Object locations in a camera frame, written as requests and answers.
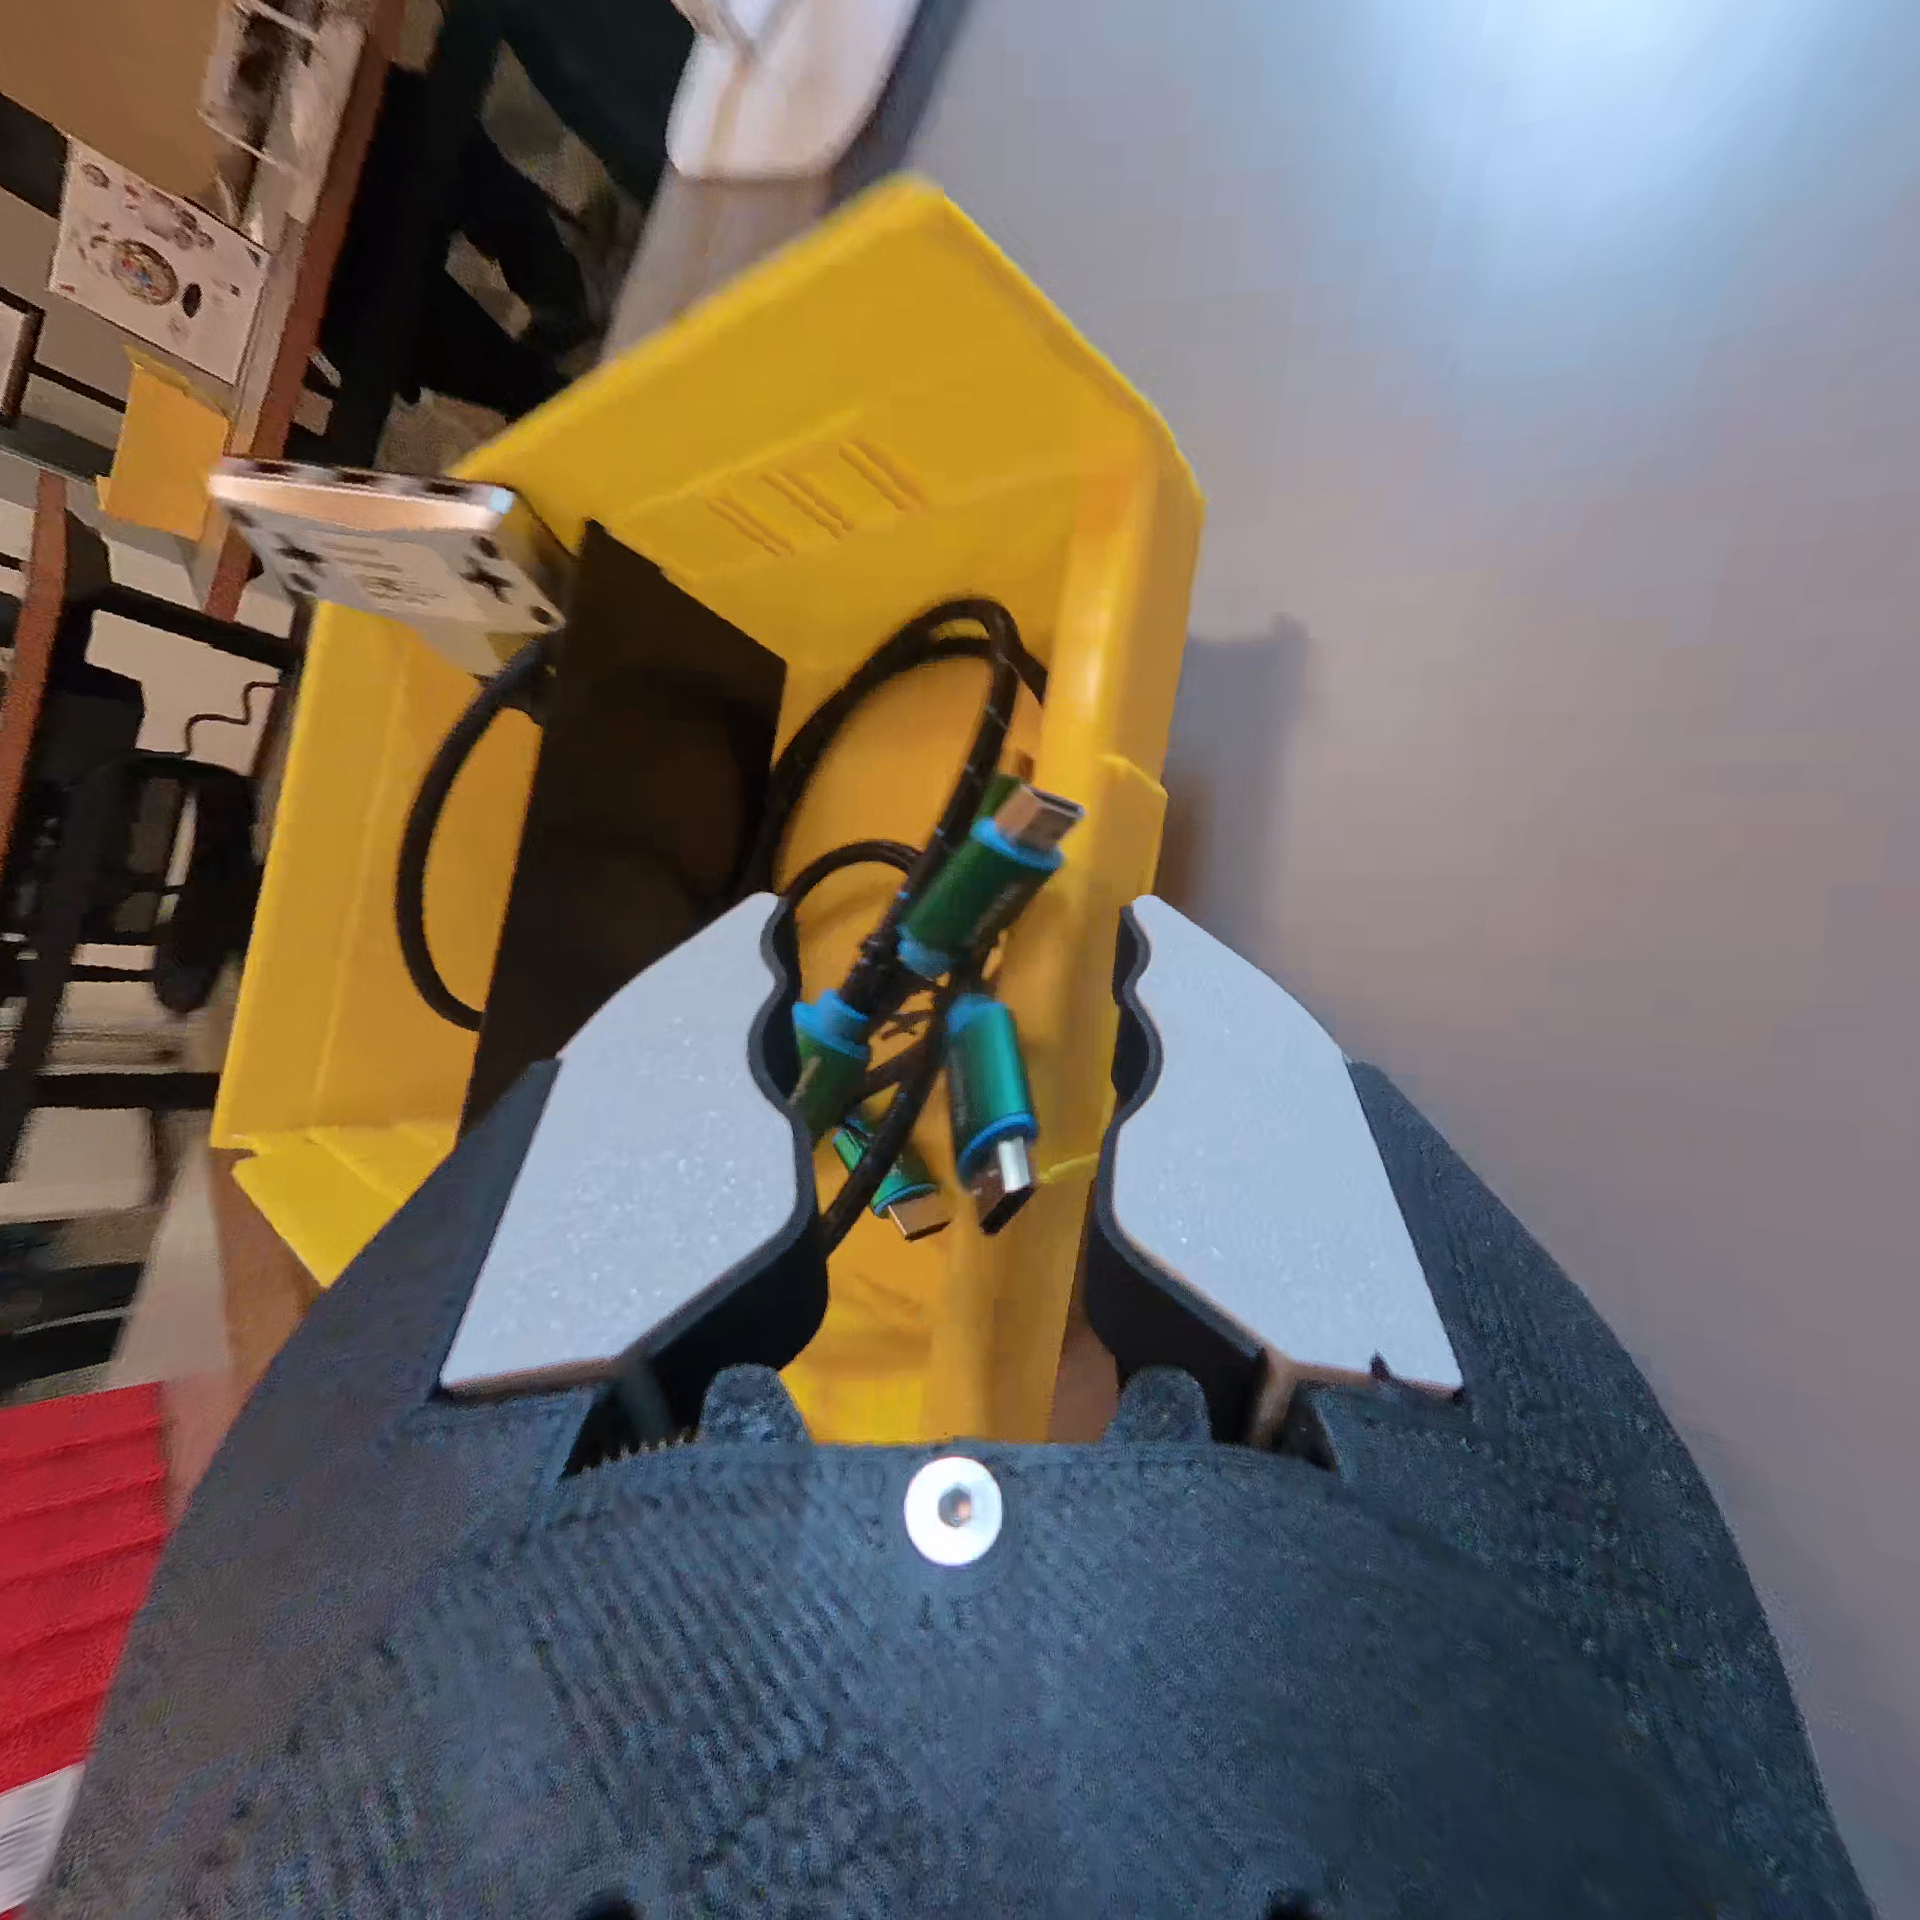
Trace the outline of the yellow cardboard tray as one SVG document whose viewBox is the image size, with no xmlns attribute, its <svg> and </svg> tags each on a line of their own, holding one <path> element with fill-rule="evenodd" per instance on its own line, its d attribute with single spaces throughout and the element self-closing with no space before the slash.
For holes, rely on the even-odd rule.
<svg viewBox="0 0 1920 1920">
<path fill-rule="evenodd" d="M 112 521 L 199 545 L 211 513 L 208 481 L 227 456 L 231 422 L 189 376 L 140 348 L 127 355 L 127 400 L 112 466 L 96 482 Z"/>
</svg>

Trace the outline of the white metal base plate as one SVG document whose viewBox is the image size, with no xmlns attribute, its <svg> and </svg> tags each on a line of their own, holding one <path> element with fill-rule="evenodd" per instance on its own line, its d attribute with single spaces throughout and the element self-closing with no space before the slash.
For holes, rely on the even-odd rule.
<svg viewBox="0 0 1920 1920">
<path fill-rule="evenodd" d="M 868 124 L 916 2 L 678 2 L 694 41 L 669 107 L 677 176 L 824 176 Z"/>
</svg>

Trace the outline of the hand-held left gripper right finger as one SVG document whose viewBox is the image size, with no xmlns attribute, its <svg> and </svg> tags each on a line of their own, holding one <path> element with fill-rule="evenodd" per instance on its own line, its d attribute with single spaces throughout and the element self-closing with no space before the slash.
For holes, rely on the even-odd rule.
<svg viewBox="0 0 1920 1920">
<path fill-rule="evenodd" d="M 1083 1298 L 1118 1382 L 1207 1406 L 1300 1385 L 1451 1399 L 1460 1364 L 1349 1057 L 1268 974 L 1159 896 L 1120 912 L 1116 1106 Z"/>
</svg>

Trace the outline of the black bin divider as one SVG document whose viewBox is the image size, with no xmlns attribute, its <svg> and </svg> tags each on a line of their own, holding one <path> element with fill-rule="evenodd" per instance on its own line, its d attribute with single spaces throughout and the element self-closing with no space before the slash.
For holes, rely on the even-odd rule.
<svg viewBox="0 0 1920 1920">
<path fill-rule="evenodd" d="M 786 664 L 590 520 L 460 1120 L 728 903 Z"/>
</svg>

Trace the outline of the red ribbed crate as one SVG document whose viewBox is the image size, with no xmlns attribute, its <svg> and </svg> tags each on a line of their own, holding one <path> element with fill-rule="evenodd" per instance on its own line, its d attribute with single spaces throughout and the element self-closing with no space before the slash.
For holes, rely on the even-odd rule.
<svg viewBox="0 0 1920 1920">
<path fill-rule="evenodd" d="M 3 1791 L 84 1763 L 172 1531 L 155 1383 L 3 1414 Z"/>
</svg>

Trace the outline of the braided hdmi cable green plugs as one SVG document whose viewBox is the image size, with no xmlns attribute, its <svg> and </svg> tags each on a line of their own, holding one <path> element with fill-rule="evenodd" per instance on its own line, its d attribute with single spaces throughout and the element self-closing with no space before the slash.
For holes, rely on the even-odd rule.
<svg viewBox="0 0 1920 1920">
<path fill-rule="evenodd" d="M 950 1225 L 946 1182 L 916 1131 L 944 1088 L 950 1170 L 982 1234 L 1004 1233 L 1037 1190 L 1039 1119 L 1018 1020 L 991 992 L 955 994 L 944 1020 L 883 1070 L 886 1102 L 864 1100 L 832 1131 L 842 1201 L 888 1222 L 906 1241 Z"/>
<path fill-rule="evenodd" d="M 1000 747 L 1018 716 L 1018 694 L 1047 695 L 1047 673 L 1022 642 L 1013 616 L 984 596 L 958 596 L 909 618 L 834 694 L 772 762 L 758 828 L 736 889 L 768 892 L 786 828 L 842 728 L 899 678 L 955 659 L 990 667 L 976 731 L 950 796 L 902 876 L 880 924 L 860 946 L 844 983 L 796 1006 L 800 1050 L 792 1110 L 808 1138 L 828 1137 L 856 1104 L 871 1040 L 916 987 L 958 977 L 1022 912 L 1062 864 L 1062 840 L 1083 809 L 1000 778 Z"/>
</svg>

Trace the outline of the yellow plastic bin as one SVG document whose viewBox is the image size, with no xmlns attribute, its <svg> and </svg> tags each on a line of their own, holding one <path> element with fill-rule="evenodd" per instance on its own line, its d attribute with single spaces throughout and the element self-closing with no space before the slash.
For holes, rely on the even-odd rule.
<svg viewBox="0 0 1920 1920">
<path fill-rule="evenodd" d="M 866 1217 L 789 1382 L 828 1439 L 1042 1439 L 1099 1142 L 1112 959 L 1154 882 L 1204 498 L 1154 408 L 935 186 L 896 178 L 462 466 L 581 556 L 656 568 L 784 662 L 778 747 L 912 616 L 1007 608 L 1047 667 L 1013 750 L 1082 803 L 998 953 L 1039 1110 L 1000 1234 Z M 213 1135 L 322 1290 L 444 1163 L 477 1040 L 392 930 L 402 819 L 474 678 L 414 627 L 322 608 Z"/>
</svg>

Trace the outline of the long wooden desk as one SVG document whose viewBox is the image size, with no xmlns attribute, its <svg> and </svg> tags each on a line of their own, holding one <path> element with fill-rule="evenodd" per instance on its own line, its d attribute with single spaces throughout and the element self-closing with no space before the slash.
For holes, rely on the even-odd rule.
<svg viewBox="0 0 1920 1920">
<path fill-rule="evenodd" d="M 228 222 L 215 209 L 221 169 L 242 154 L 199 113 L 208 59 L 231 11 L 231 6 L 4 6 L 4 107 L 58 135 L 54 203 L 66 145 L 79 142 L 247 235 L 242 222 Z M 269 463 L 284 456 L 319 346 L 328 284 L 397 51 L 402 6 L 324 6 L 319 11 L 322 27 L 349 19 L 364 38 L 354 43 L 352 82 L 315 199 L 303 220 L 286 210 L 279 242 L 267 252 L 267 286 L 232 387 L 52 296 L 48 282 L 34 297 L 4 288 L 4 452 L 52 475 L 38 492 L 54 507 L 77 504 L 69 482 L 79 474 L 61 465 L 61 448 L 45 452 L 19 436 L 19 400 L 36 376 L 45 376 L 103 403 L 119 432 L 130 346 L 189 376 L 227 410 L 227 456 Z M 158 538 L 179 550 L 192 590 L 197 614 L 184 628 L 203 642 L 213 642 L 218 627 L 237 628 L 254 556 L 228 520 L 211 504 L 199 545 Z"/>
</svg>

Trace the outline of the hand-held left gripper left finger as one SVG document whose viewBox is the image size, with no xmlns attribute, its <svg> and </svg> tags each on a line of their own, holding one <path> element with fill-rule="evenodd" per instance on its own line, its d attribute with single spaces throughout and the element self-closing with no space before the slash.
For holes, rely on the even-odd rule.
<svg viewBox="0 0 1920 1920">
<path fill-rule="evenodd" d="M 700 1406 L 784 1369 L 828 1310 L 804 1123 L 786 1104 L 792 940 L 751 894 L 620 987 L 563 1048 L 442 1364 L 455 1402 L 645 1368 Z"/>
</svg>

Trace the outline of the grey hdmi hub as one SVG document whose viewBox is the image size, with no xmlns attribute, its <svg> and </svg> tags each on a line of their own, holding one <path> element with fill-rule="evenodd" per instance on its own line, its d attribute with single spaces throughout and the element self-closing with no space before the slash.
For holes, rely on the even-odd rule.
<svg viewBox="0 0 1920 1920">
<path fill-rule="evenodd" d="M 387 618 L 476 680 L 564 631 L 574 561 L 510 488 L 221 459 L 208 498 L 290 596 Z"/>
</svg>

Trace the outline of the white picture sheet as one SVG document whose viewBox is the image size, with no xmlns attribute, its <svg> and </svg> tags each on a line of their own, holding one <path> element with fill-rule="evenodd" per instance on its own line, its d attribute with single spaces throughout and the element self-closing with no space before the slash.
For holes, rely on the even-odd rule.
<svg viewBox="0 0 1920 1920">
<path fill-rule="evenodd" d="M 52 296 L 232 387 L 269 260 L 195 203 L 79 142 L 66 145 Z"/>
</svg>

